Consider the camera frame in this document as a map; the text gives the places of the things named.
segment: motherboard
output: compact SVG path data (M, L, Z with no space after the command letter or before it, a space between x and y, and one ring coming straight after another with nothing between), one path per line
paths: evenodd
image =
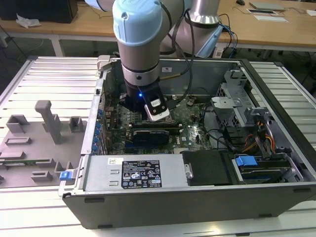
M108 154L179 154L211 150L209 136L200 123L205 103L181 101L170 115L158 122L144 119L120 104L106 106Z

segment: yellow wire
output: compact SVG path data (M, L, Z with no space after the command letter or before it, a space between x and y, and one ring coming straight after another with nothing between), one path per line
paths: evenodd
M253 148L254 146L256 146L257 143L253 143L252 145L250 145L249 147L247 147L245 150L243 150L242 152L246 152L246 151L249 151L251 148Z
M272 142L272 139L271 139L271 137L266 137L267 139L269 139L269 141L270 141L270 144L271 144L271 150L275 153L275 151L274 151L274 149L273 149L273 147L272 147L272 144L273 144L273 142Z
M173 79L173 78L177 78L177 77L179 77L179 76L181 76L181 74L180 74L180 73L177 73L177 74L172 75L172 76L167 76L167 77L160 78L160 80Z

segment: robotic arm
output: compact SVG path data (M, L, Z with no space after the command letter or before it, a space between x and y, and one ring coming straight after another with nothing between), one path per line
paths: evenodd
M161 51L176 51L170 34L187 53L192 53L191 26L196 56L208 57L222 27L217 9L219 0L192 0L191 22L182 17L188 7L184 0L86 0L94 7L109 10L112 5L114 32L127 94L122 100L128 109L145 109L150 121L169 115L169 108L158 85Z

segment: floor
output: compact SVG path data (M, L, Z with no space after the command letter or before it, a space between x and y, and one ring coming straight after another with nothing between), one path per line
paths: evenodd
M54 56L54 50L51 41L48 39L23 39L15 38L14 41L27 55L39 56ZM115 42L97 42L97 54L94 52L91 41L78 40L63 40L62 46L65 50L66 56L71 57L93 57L102 54L112 54L113 51L118 51L117 43ZM227 58L230 55L230 49L225 52L223 57ZM253 49L238 49L235 58L246 58L249 61L270 61L281 62L300 82L304 80L306 75L311 71L312 64L316 63L316 54L310 53L311 57L306 52L289 52L284 51L279 55L277 51L273 51L267 60L262 58L263 51ZM25 62L25 57L21 51L16 47L13 41L8 42L8 48L0 48L0 93L10 83L11 79L18 72L21 65ZM313 84L316 84L310 76L304 82L304 87L310 91Z

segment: desk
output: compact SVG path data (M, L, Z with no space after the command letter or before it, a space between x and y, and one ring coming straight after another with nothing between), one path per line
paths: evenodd
M316 4L309 2L261 1L277 3L285 8L316 9ZM238 5L243 12L247 12L247 8L252 8L249 0L245 0L245 3L245 6ZM257 20L253 14L243 14L233 8L234 6L237 6L234 0L221 0L218 14L229 15L232 30L238 35L238 48L316 51L315 16L300 14L294 9L288 9L284 13L288 23L267 22ZM228 24L225 16L222 16L222 20L224 24ZM111 13L92 9L82 3L79 3L78 14L71 24L41 23L40 27L26 29L15 21L0 20L0 24L12 37L50 39L56 56L64 56L60 40L117 41L113 32ZM0 37L5 37L5 33L0 32ZM221 35L216 47L219 53L216 56L221 57L221 52L227 46L229 39L228 33Z
M65 56L60 40L117 41L113 32L111 12L102 12L90 6L78 3L78 13L71 24L41 22L39 27L24 28L15 21L0 20L0 25L11 37L49 39L56 56ZM7 35L0 30L0 44Z
M315 10L316 4L310 2L294 2L280 0L260 0L276 3L284 8L294 7L304 10ZM300 14L295 9L288 9L284 18L288 23L259 21L254 14L246 10L250 6L249 0L245 0L245 6L240 6L233 0L221 0L218 14L226 13L230 17L231 28L238 35L238 48L255 48L271 50L291 51L316 51L316 17L308 14ZM221 17L223 23L228 25L226 16ZM217 47L223 49L229 41L228 33L221 35Z

